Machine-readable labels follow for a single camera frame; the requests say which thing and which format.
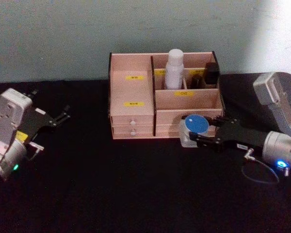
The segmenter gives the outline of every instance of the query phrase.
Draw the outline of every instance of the wooden drawer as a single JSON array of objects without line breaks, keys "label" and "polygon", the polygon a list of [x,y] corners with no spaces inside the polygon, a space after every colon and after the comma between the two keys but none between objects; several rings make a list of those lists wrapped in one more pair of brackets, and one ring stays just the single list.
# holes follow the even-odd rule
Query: wooden drawer
[{"label": "wooden drawer", "polygon": [[113,126],[125,125],[152,125],[153,115],[143,116],[111,116],[111,123]]},{"label": "wooden drawer", "polygon": [[179,125],[156,125],[156,132],[178,132]]},{"label": "wooden drawer", "polygon": [[134,132],[134,134],[139,133],[153,133],[153,125],[142,125],[142,126],[113,126],[112,127],[113,133],[131,133]]},{"label": "wooden drawer", "polygon": [[131,136],[130,133],[115,133],[113,139],[136,139],[136,138],[154,138],[153,133],[138,133]]},{"label": "wooden drawer", "polygon": [[156,137],[179,137],[179,132],[156,132]]}]

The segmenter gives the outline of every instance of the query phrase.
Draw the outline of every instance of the bottle cap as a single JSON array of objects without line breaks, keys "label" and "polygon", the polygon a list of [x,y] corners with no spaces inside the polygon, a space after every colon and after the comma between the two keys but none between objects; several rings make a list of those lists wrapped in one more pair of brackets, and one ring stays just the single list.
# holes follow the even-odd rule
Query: bottle cap
[{"label": "bottle cap", "polygon": [[185,118],[185,126],[193,133],[206,133],[209,123],[203,116],[191,114]]},{"label": "bottle cap", "polygon": [[168,53],[168,63],[171,66],[178,67],[183,64],[183,52],[178,49],[170,50]]}]

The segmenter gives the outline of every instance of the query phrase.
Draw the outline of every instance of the wooden compartment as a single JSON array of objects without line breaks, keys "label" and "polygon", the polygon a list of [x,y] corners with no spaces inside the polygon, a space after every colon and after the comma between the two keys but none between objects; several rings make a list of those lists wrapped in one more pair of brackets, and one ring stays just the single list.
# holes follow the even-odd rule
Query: wooden compartment
[{"label": "wooden compartment", "polygon": [[203,84],[207,89],[190,89],[194,75],[203,77],[207,64],[218,64],[213,52],[184,53],[181,90],[164,90],[167,60],[168,53],[110,55],[109,114],[114,139],[179,137],[183,115],[222,114],[216,83]]}]

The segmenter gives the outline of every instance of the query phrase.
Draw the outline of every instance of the table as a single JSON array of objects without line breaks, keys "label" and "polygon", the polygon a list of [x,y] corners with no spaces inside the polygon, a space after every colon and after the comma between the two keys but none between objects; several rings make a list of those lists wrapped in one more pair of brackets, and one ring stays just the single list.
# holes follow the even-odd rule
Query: table
[{"label": "table", "polygon": [[35,106],[56,116],[70,104],[72,118],[0,188],[0,232],[291,232],[291,176],[247,180],[243,151],[112,140],[106,80],[8,87],[37,88]]}]

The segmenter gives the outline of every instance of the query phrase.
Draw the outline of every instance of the robotic arm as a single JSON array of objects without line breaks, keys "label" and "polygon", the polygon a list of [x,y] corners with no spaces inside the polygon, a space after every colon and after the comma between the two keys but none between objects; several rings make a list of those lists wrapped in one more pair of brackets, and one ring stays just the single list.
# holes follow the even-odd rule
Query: robotic arm
[{"label": "robotic arm", "polygon": [[260,75],[253,83],[253,87],[260,103],[268,105],[272,111],[282,133],[274,131],[266,133],[250,129],[234,118],[204,117],[209,125],[218,127],[215,136],[209,137],[205,135],[205,132],[192,130],[196,127],[190,127],[188,119],[193,121],[193,117],[187,116],[180,123],[182,146],[192,147],[192,141],[194,141],[194,147],[208,146],[217,151],[226,147],[239,148],[247,150],[246,158],[249,158],[253,151],[261,152],[265,162],[289,171],[291,168],[291,107],[287,95],[276,73]]},{"label": "robotic arm", "polygon": [[44,149],[32,142],[41,128],[54,128],[70,118],[67,109],[53,119],[43,110],[33,108],[29,98],[33,94],[36,92],[26,96],[10,88],[0,95],[0,180],[7,180],[26,158],[26,147],[36,149],[34,156]]},{"label": "robotic arm", "polygon": [[271,131],[263,147],[263,159],[269,164],[291,168],[291,107],[278,75],[266,73],[253,83],[262,105],[268,105],[282,133]]}]

